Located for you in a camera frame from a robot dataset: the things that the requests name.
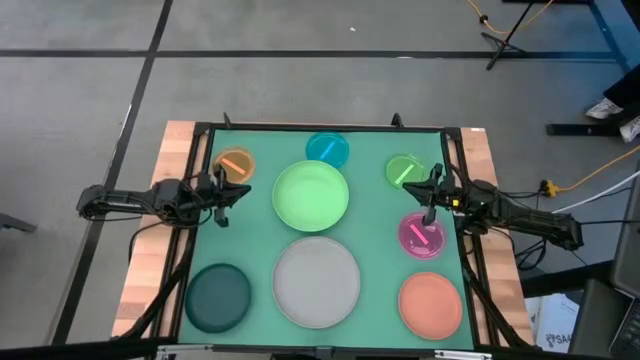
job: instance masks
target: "pink bowl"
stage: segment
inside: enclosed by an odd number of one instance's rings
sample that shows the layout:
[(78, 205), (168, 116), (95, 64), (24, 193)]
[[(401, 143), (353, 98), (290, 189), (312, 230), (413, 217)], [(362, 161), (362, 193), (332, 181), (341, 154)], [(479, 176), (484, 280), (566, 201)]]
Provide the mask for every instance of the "pink bowl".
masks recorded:
[(422, 225), (424, 213), (405, 216), (398, 225), (398, 241), (404, 251), (419, 260), (431, 260), (442, 252), (447, 238), (438, 220), (429, 226)]

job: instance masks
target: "concrete floor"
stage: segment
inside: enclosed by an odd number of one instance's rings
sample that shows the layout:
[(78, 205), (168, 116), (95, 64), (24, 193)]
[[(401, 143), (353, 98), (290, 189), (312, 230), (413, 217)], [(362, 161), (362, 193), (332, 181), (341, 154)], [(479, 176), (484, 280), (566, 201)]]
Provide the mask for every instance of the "concrete floor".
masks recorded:
[[(162, 0), (5, 0), (2, 48), (146, 49)], [(492, 24), (508, 28), (522, 5), (478, 1)], [(597, 1), (631, 65), (640, 34), (615, 1)], [(175, 1), (161, 49), (490, 49), (463, 0)], [(608, 51), (586, 7), (554, 5), (514, 43), (532, 51)], [(582, 113), (622, 72), (576, 61), (411, 59), (156, 60), (118, 187), (145, 189), (167, 120), (387, 124), (487, 128), (501, 188), (526, 191), (550, 178), (571, 184), (628, 150), (613, 138), (552, 138), (548, 122), (584, 123)], [(0, 232), (0, 347), (37, 345), (83, 235), (80, 191), (100, 183), (127, 112), (141, 59), (0, 58), (0, 211), (39, 224), (33, 235)], [(614, 166), (541, 208), (591, 195), (635, 168)], [(578, 209), (579, 220), (618, 219), (626, 196)], [(126, 274), (135, 222), (108, 224), (70, 340), (108, 338)], [(619, 226), (593, 226), (579, 254), (610, 259)], [(522, 249), (535, 239), (514, 236)], [(540, 269), (579, 266), (550, 248)]]

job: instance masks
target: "yellow plug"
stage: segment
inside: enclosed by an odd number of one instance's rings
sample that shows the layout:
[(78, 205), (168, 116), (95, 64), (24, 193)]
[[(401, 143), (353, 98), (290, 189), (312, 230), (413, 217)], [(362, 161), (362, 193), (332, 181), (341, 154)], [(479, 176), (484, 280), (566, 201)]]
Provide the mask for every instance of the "yellow plug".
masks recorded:
[(544, 194), (550, 198), (558, 196), (558, 193), (560, 192), (560, 187), (558, 185), (554, 185), (551, 180), (543, 181), (543, 189)]

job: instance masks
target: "shoe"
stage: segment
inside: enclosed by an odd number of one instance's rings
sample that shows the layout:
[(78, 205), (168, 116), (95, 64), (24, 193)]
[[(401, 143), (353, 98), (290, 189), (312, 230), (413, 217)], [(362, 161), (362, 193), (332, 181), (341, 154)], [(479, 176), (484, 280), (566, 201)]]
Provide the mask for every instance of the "shoe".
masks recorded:
[(617, 114), (621, 111), (621, 107), (614, 104), (611, 100), (604, 98), (589, 109), (586, 115), (594, 119), (604, 120), (609, 117), (609, 115)]
[(631, 140), (633, 140), (639, 133), (640, 116), (637, 116), (635, 119), (620, 127), (620, 135), (622, 135), (622, 140), (626, 143), (631, 142)]

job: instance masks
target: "wooden table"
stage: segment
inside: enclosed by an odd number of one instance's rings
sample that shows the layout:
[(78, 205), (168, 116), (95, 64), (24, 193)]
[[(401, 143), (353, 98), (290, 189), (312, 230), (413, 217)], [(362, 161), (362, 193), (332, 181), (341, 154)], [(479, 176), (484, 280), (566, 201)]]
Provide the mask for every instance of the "wooden table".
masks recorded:
[[(167, 123), (156, 167), (151, 178), (152, 184), (166, 178), (182, 178), (184, 176), (195, 124), (192, 121), (169, 121)], [(461, 132), (469, 177), (497, 184), (485, 130), (463, 128)], [(204, 139), (205, 137), (202, 137), (200, 140), (202, 146), (198, 146), (194, 174), (198, 172), (204, 159)], [(449, 151), (451, 158), (455, 159), (456, 149), (453, 142), (449, 144)], [(153, 222), (157, 222), (155, 217), (145, 216), (140, 225), (145, 226)], [(181, 234), (179, 244), (182, 246), (186, 241), (186, 233), (183, 231)], [(157, 294), (167, 257), (170, 235), (171, 228), (162, 225), (138, 235), (120, 298), (113, 335), (120, 335), (127, 331)], [(178, 258), (181, 256), (182, 247), (180, 245)], [(482, 236), (482, 246), (493, 301), (518, 334), (525, 341), (533, 343), (510, 240), (503, 234), (490, 231), (489, 234)], [(469, 259), (474, 265), (473, 256), (469, 256)], [(160, 335), (168, 334), (174, 303), (175, 298), (172, 295), (164, 308)], [(489, 336), (484, 311), (475, 294), (474, 307), (480, 341), (483, 344), (488, 344)], [(502, 344), (506, 345), (504, 339), (501, 340)]]

